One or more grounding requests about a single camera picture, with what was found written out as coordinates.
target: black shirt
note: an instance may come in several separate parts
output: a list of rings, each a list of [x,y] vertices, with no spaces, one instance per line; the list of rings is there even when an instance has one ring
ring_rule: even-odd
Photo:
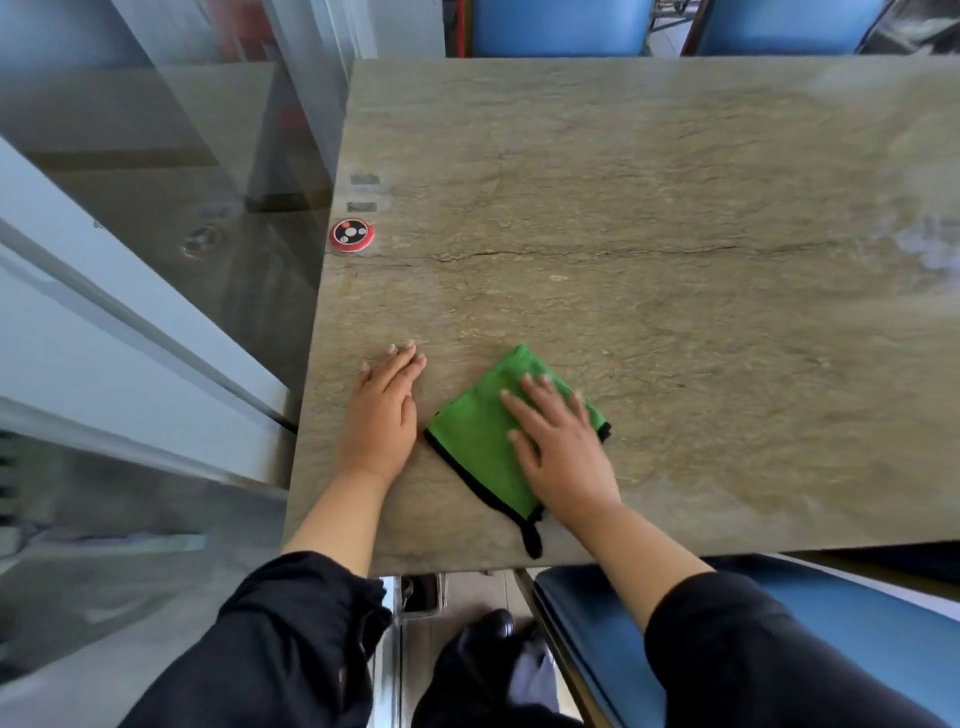
[[[122,725],[363,728],[372,708],[366,662],[391,622],[383,595],[380,582],[320,554],[281,556],[244,580]],[[686,579],[654,611],[644,639],[668,726],[946,726],[738,574]],[[571,722],[537,708],[469,720]]]

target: chair backrest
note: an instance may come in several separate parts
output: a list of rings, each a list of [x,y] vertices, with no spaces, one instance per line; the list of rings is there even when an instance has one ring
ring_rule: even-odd
[[[654,0],[473,0],[473,56],[638,56]]]
[[[717,560],[750,576],[815,635],[950,725],[960,725],[960,621],[869,587],[764,556]],[[537,576],[534,595],[613,726],[662,726],[666,698],[643,637],[598,567]]]
[[[889,0],[702,0],[685,56],[848,56]]]

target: black cloth trim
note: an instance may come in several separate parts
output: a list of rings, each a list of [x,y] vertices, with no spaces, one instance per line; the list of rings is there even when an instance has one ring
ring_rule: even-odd
[[[597,437],[600,442],[606,442],[610,437],[611,425],[604,422],[597,430]],[[444,462],[449,465],[453,471],[460,476],[460,479],[467,484],[475,496],[480,498],[488,507],[494,511],[499,511],[511,521],[520,527],[520,535],[523,537],[523,547],[527,550],[532,559],[539,559],[543,555],[543,541],[540,539],[540,533],[537,530],[537,521],[543,519],[543,504],[537,506],[529,518],[524,519],[520,514],[511,508],[507,503],[498,498],[493,491],[477,480],[473,473],[462,466],[450,452],[440,444],[440,441],[427,428],[423,431],[423,439],[433,448]]]

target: green cloth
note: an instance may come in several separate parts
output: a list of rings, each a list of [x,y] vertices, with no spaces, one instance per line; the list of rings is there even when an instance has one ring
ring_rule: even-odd
[[[538,520],[542,508],[516,461],[514,446],[507,439],[507,432],[519,429],[519,425],[500,401],[500,391],[509,390],[529,403],[520,388],[524,374],[551,375],[564,399],[570,395],[570,387],[521,344],[464,394],[445,405],[424,433],[427,441],[477,496],[490,507],[511,516],[521,528],[525,523]],[[604,439],[610,429],[607,421],[592,405],[587,404],[587,409],[590,424]],[[460,467],[450,462],[451,459]],[[500,505],[494,504],[488,494],[478,491],[478,486],[489,491]]]

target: blue chair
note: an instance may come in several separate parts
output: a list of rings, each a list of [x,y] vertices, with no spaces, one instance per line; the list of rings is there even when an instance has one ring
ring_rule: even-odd
[[[654,0],[473,0],[473,56],[639,56]]]
[[[848,56],[890,0],[702,0],[687,56]]]
[[[767,556],[714,560],[786,604],[815,635],[950,725],[960,725],[960,622],[838,576]],[[537,576],[534,599],[597,706],[619,728],[662,726],[666,697],[643,637],[599,567]]]

